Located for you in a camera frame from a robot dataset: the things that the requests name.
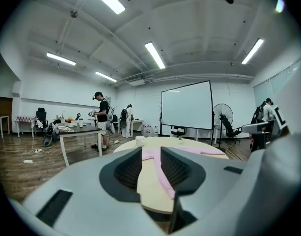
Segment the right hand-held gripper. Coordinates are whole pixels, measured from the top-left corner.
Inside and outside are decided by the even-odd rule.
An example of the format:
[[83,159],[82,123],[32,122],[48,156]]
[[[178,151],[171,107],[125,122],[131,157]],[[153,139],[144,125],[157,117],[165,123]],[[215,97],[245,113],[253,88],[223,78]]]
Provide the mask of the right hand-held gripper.
[[287,122],[277,105],[272,105],[268,116],[268,122],[247,124],[241,127],[243,133],[265,133],[266,126],[270,126],[270,138],[278,139],[288,135]]

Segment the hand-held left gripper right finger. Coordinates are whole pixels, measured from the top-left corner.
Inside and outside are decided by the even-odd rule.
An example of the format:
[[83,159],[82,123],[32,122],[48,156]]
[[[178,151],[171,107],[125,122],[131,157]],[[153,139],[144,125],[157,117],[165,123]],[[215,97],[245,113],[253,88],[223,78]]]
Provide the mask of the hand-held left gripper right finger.
[[201,165],[167,147],[161,147],[161,169],[175,191],[175,197],[193,194],[206,179],[206,171]]

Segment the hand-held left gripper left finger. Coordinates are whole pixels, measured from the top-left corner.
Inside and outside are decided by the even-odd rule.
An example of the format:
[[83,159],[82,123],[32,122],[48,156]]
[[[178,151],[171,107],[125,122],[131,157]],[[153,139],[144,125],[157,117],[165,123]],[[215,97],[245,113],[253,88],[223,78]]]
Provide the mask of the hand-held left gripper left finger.
[[115,153],[111,161],[100,170],[100,185],[119,202],[140,203],[137,184],[141,170],[141,148]]

